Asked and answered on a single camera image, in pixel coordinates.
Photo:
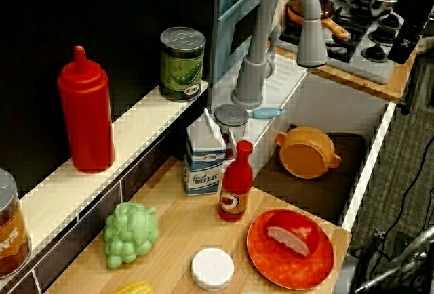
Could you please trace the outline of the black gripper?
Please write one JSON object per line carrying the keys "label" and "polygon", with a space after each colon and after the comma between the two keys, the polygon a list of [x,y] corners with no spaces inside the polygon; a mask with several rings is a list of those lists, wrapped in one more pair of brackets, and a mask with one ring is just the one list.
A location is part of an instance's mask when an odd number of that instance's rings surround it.
{"label": "black gripper", "polygon": [[420,40],[420,33],[428,20],[433,7],[433,0],[398,0],[393,11],[404,19],[392,47],[388,59],[405,64]]}

